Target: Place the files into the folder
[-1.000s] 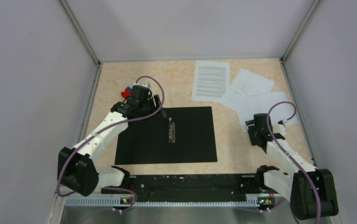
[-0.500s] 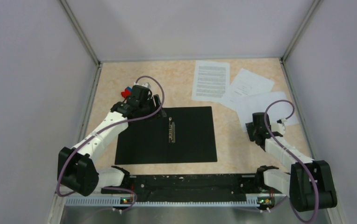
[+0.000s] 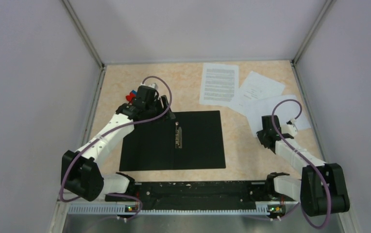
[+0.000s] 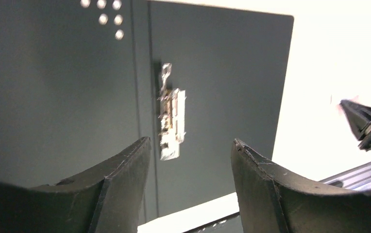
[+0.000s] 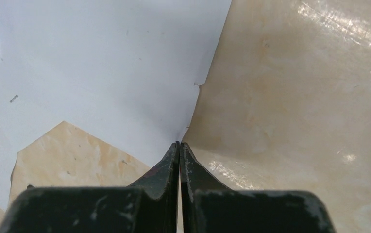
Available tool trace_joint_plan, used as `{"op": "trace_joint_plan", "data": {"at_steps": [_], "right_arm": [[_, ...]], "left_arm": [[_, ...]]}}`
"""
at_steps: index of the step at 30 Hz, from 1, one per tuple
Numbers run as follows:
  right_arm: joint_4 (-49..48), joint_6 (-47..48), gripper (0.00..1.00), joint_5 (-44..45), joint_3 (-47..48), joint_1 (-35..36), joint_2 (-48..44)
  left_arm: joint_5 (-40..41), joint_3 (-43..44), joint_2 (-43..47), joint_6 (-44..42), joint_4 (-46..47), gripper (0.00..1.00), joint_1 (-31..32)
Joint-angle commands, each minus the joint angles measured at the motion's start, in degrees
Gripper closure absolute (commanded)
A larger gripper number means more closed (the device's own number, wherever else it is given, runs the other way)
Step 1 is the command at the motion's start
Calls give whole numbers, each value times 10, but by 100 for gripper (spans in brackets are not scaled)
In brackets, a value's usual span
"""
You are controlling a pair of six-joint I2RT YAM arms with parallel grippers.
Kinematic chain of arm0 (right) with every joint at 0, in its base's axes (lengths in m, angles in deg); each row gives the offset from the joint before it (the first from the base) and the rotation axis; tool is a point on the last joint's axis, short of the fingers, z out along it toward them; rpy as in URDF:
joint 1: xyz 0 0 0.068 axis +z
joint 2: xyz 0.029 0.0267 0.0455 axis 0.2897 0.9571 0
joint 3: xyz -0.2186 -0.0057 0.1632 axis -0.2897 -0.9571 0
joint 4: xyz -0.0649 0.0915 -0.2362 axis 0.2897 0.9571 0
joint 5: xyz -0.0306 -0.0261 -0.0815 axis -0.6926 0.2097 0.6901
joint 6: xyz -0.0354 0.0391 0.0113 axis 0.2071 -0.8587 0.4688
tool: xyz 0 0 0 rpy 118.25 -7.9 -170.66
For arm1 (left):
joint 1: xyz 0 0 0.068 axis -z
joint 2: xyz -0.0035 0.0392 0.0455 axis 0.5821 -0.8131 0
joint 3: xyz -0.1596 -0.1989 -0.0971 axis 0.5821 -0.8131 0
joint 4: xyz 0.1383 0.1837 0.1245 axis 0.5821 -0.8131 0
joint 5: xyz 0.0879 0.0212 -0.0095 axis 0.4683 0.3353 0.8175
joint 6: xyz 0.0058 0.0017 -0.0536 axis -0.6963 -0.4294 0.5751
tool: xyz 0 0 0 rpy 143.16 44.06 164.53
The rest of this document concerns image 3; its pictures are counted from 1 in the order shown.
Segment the white paper sheet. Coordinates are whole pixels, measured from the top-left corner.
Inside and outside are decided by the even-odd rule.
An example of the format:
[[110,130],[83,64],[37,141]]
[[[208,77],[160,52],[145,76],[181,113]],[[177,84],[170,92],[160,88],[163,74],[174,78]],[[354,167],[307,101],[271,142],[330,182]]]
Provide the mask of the white paper sheet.
[[[297,100],[297,97],[295,95],[281,95],[251,101],[245,105],[243,112],[247,118],[254,137],[256,137],[256,133],[258,131],[263,129],[261,117],[271,115],[274,107],[278,103],[288,99]],[[290,119],[296,117],[299,111],[300,107],[297,103],[288,101],[277,108],[275,115],[278,116],[280,124],[283,125],[286,124],[286,122],[288,122]]]
[[251,71],[242,85],[236,91],[228,107],[245,115],[245,106],[252,101],[279,96],[285,85],[259,73]]

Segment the teal folder black inside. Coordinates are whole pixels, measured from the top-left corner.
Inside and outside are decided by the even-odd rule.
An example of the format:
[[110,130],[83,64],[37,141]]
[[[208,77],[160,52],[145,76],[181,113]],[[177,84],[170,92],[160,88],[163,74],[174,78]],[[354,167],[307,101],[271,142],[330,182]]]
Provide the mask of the teal folder black inside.
[[[220,111],[176,112],[174,120],[135,126],[123,139],[120,171],[222,169],[226,167]],[[182,148],[175,148],[175,122]]]

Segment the printed text paper sheet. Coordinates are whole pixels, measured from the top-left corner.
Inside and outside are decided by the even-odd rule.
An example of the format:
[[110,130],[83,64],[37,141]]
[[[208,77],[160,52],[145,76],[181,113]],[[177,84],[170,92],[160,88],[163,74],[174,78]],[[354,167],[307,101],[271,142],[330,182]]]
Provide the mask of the printed text paper sheet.
[[239,66],[204,63],[199,102],[228,107],[239,88]]

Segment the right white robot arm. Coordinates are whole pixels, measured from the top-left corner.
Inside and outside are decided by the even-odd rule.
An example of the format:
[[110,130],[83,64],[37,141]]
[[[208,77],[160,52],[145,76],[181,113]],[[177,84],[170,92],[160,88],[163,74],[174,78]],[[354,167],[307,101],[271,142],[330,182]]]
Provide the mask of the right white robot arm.
[[295,140],[297,129],[291,122],[280,126],[278,116],[262,116],[260,144],[285,159],[301,175],[295,179],[284,172],[266,178],[264,193],[270,200],[285,195],[298,201],[308,216],[344,213],[350,200],[342,167],[326,163],[302,148]]

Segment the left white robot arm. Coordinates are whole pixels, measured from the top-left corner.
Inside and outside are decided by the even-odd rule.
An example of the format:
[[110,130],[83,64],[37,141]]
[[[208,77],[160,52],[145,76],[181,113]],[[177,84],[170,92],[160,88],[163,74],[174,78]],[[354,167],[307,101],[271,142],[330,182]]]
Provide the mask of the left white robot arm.
[[91,140],[76,151],[66,151],[62,157],[61,201],[67,201],[64,198],[65,190],[87,201],[109,193],[117,193],[126,201],[131,200],[135,196],[132,179],[119,173],[104,178],[100,167],[118,143],[135,129],[136,124],[174,119],[170,103],[167,96],[159,95],[155,83],[142,84],[135,96],[122,104]]

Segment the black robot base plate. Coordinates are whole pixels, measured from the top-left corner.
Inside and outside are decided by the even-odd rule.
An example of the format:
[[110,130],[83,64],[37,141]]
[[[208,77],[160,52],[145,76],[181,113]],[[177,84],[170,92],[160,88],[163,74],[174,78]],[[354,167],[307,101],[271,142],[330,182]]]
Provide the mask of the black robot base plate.
[[142,201],[143,210],[225,211],[254,210],[260,202],[291,201],[272,193],[266,181],[134,182],[123,197],[105,196],[107,202]]

